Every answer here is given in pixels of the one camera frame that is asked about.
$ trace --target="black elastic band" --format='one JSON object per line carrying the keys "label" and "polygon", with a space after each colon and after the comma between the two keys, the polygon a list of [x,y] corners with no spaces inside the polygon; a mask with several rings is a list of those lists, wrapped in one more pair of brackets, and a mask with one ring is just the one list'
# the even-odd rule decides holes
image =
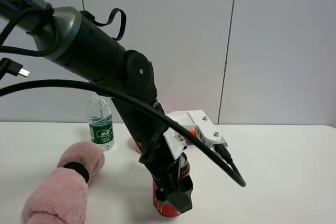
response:
{"label": "black elastic band", "polygon": [[79,175],[81,175],[85,179],[86,183],[89,181],[89,178],[90,178],[89,172],[85,169],[85,167],[82,164],[73,162],[73,163],[68,163],[63,167],[68,168],[68,169],[73,169],[76,172],[78,172]]}
{"label": "black elastic band", "polygon": [[126,30],[126,13],[122,9],[114,8],[111,11],[109,19],[107,20],[107,22],[105,24],[97,22],[95,20],[95,17],[91,13],[89,13],[87,10],[81,10],[80,11],[80,13],[82,13],[86,18],[88,18],[92,23],[94,23],[96,26],[100,26],[100,27],[110,25],[113,22],[116,14],[119,13],[119,12],[120,12],[120,15],[121,15],[120,29],[119,29],[118,36],[116,38],[113,38],[116,41],[119,41],[119,40],[122,39],[122,37],[124,36],[125,30]]}

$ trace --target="robotic arm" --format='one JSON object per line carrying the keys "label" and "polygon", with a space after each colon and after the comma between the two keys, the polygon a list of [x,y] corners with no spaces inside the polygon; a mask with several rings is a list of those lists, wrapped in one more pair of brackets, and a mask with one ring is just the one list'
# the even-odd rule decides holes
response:
{"label": "robotic arm", "polygon": [[[58,46],[44,58],[90,83],[117,89],[164,114],[156,99],[153,66],[143,54],[125,50],[117,39],[109,37],[97,27],[97,22],[90,13],[79,12],[72,7],[52,8],[43,0],[0,0],[0,16],[11,20],[30,7],[49,9],[57,22]],[[56,34],[50,19],[41,15],[27,15],[17,25],[34,38],[39,51],[49,48],[55,40]],[[112,98],[112,102],[143,153],[141,162],[152,174],[160,191],[158,193],[161,195],[161,202],[171,204],[179,212],[190,210],[193,183],[190,176],[180,179],[180,158],[186,146],[178,143],[182,142],[179,135],[161,121],[121,100]],[[226,144],[218,134],[214,134],[215,139],[204,137],[202,127],[197,127],[202,121],[197,124],[195,118],[206,116],[202,112],[198,113],[200,114],[192,115],[183,112],[171,114],[170,117],[190,128],[198,129],[197,134],[202,142],[212,149],[216,143]]]}

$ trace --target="white table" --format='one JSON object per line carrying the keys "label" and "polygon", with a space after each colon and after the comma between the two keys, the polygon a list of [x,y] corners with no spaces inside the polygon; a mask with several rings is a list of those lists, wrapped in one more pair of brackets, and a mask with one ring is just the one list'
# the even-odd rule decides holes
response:
{"label": "white table", "polygon": [[[89,188],[86,224],[335,223],[336,129],[327,126],[220,125],[246,188],[194,146],[186,150],[193,209],[175,219],[152,206],[152,179],[123,124]],[[0,123],[0,223],[21,223],[28,195],[72,143],[88,140],[84,123]]]}

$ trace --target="white wall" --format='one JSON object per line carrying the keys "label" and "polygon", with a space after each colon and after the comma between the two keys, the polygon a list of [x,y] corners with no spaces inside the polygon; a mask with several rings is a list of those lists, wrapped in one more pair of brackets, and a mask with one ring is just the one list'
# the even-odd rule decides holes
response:
{"label": "white wall", "polygon": [[[45,1],[55,7],[82,9],[81,0]],[[166,112],[203,109],[217,122],[232,0],[84,2],[85,9],[100,22],[107,20],[115,7],[126,12],[127,29],[121,44],[126,49],[138,50],[153,62],[159,101]],[[119,18],[104,30],[115,36],[118,29]],[[7,44],[35,49],[33,40],[19,29],[13,32]],[[8,57],[22,63],[31,74],[27,79],[6,76],[0,87],[46,78],[81,80],[45,59]],[[2,98],[0,120],[85,122],[89,97],[85,91],[54,88],[15,93]],[[115,122],[121,122],[115,109],[113,116]]]}
{"label": "white wall", "polygon": [[[232,0],[84,0],[99,22],[110,11],[128,17],[121,44],[154,66],[166,112],[203,109],[217,122]],[[119,19],[104,30],[116,36]]]}
{"label": "white wall", "polygon": [[336,123],[336,1],[235,0],[220,123]]}
{"label": "white wall", "polygon": [[[45,0],[54,7],[73,6],[82,9],[81,0]],[[0,30],[6,22],[0,19]],[[14,29],[6,45],[36,50],[32,38],[20,29]],[[0,88],[28,80],[72,79],[82,80],[73,73],[49,62],[28,56],[5,55],[30,71],[29,78],[6,75],[0,82]],[[86,120],[86,108],[90,94],[85,91],[70,89],[43,88],[17,92],[2,97],[0,100],[0,121],[47,121],[79,122]]]}

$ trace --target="white mounting bracket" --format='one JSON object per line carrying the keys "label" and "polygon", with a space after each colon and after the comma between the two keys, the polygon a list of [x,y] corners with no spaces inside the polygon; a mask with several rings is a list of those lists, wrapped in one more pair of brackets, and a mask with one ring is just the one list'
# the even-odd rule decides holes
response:
{"label": "white mounting bracket", "polygon": [[[187,130],[195,129],[198,138],[212,151],[214,151],[214,144],[224,144],[227,147],[226,141],[203,110],[175,111],[167,116]],[[163,136],[173,158],[178,159],[187,146],[184,137],[172,128],[164,132]]]}

